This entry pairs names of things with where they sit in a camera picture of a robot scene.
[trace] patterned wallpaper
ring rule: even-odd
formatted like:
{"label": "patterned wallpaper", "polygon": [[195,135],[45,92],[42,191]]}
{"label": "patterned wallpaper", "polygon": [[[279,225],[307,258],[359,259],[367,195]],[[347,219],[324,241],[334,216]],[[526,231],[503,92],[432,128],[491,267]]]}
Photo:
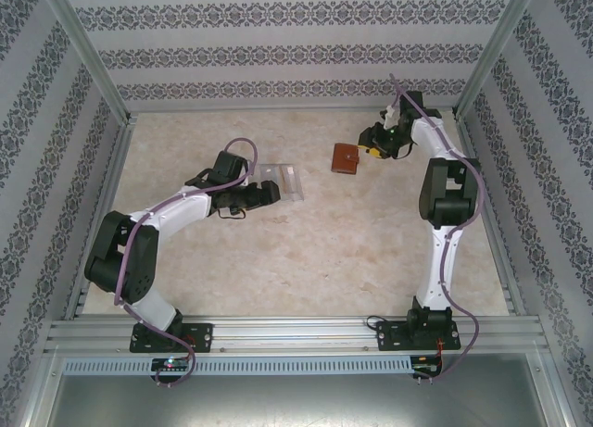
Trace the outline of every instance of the patterned wallpaper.
{"label": "patterned wallpaper", "polygon": [[593,425],[593,0],[532,0],[466,117],[511,265]]}
{"label": "patterned wallpaper", "polygon": [[453,106],[509,0],[70,0],[132,111]]}
{"label": "patterned wallpaper", "polygon": [[0,0],[0,426],[82,262],[118,125],[45,0]]}

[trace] brown wallet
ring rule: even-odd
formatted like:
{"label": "brown wallet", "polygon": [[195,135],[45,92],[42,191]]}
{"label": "brown wallet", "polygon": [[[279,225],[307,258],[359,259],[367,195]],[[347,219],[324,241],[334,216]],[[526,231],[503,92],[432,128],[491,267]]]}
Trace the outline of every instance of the brown wallet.
{"label": "brown wallet", "polygon": [[332,159],[332,172],[342,174],[356,174],[359,164],[359,147],[353,144],[336,143],[334,158]]}

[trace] perforated metal strip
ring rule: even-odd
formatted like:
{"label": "perforated metal strip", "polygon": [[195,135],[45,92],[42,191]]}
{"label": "perforated metal strip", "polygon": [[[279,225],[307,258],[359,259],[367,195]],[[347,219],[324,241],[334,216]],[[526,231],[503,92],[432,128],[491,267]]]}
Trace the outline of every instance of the perforated metal strip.
{"label": "perforated metal strip", "polygon": [[[151,358],[69,358],[68,376],[146,376]],[[343,358],[199,358],[194,375],[320,375],[412,373],[409,356],[360,356]],[[182,372],[163,371],[179,375]]]}

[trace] damask pattern wall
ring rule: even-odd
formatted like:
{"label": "damask pattern wall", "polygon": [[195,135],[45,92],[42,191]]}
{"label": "damask pattern wall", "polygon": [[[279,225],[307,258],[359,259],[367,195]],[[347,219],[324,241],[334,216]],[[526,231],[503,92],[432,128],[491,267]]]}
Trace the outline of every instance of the damask pattern wall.
{"label": "damask pattern wall", "polygon": [[70,0],[132,111],[453,106],[509,0]]}
{"label": "damask pattern wall", "polygon": [[61,319],[119,126],[45,0],[0,0],[0,426]]}
{"label": "damask pattern wall", "polygon": [[593,425],[593,0],[532,0],[466,126],[578,425]]}

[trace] beige floor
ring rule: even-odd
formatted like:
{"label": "beige floor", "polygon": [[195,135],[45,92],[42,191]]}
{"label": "beige floor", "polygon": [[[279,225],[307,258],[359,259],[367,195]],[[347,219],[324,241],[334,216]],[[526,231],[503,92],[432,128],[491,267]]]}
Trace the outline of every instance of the beige floor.
{"label": "beige floor", "polygon": [[[178,232],[159,248],[155,286],[184,314],[404,315],[427,256],[417,208],[427,156],[419,148],[398,161],[361,154],[356,176],[330,171],[334,143],[355,144],[377,118],[340,110],[140,115],[114,205],[121,212],[174,194],[237,136],[256,142],[261,163],[296,164],[305,195]],[[233,149],[250,155],[246,144]],[[476,314],[507,314],[480,220],[461,239],[452,294]],[[120,312],[112,302],[93,286],[84,312]]]}

